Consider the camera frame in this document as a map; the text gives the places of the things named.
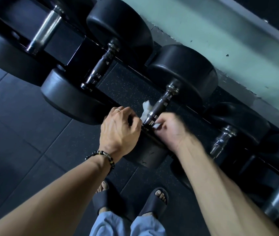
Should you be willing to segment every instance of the toe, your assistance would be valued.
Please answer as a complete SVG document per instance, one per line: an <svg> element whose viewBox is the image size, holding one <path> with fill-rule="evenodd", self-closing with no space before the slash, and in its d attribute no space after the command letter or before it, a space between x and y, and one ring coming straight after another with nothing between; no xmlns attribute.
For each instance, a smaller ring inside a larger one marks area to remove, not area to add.
<svg viewBox="0 0 279 236"><path fill-rule="evenodd" d="M157 190L157 191L155 192L155 195L158 196L158 197L160 196L160 194L161 194L161 191L160 191L160 190Z"/></svg>
<svg viewBox="0 0 279 236"><path fill-rule="evenodd" d="M101 183L101 185L102 185L102 187L103 187L104 190L108 190L109 187L108 187L108 185L107 185L106 182L103 181L103 182Z"/></svg>

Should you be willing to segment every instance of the light blue pants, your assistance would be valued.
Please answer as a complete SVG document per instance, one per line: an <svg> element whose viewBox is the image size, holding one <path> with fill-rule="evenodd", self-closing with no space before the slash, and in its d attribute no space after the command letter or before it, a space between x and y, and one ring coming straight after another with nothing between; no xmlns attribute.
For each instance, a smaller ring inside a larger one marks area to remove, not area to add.
<svg viewBox="0 0 279 236"><path fill-rule="evenodd" d="M126 236L123 219L111 211L99 214L90 236ZM131 225L130 236L166 236L166 231L153 216L138 216Z"/></svg>

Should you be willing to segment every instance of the gray floor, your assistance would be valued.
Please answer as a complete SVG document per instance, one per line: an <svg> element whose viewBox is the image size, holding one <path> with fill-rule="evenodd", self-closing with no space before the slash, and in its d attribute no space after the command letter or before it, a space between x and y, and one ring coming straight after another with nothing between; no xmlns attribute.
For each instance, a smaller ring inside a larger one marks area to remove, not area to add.
<svg viewBox="0 0 279 236"><path fill-rule="evenodd" d="M133 73L116 65L99 87L123 106L141 114L142 102L160 93ZM209 146L216 132L196 115L171 104L190 129ZM98 148L100 126L79 123L56 111L40 88L0 70L0 218ZM130 218L138 214L155 186L164 186L169 205L160 219L168 235L209 235L195 195L172 175L168 158L157 170L137 168L122 159L109 178L128 205ZM96 219L86 209L75 235L88 235Z"/></svg>

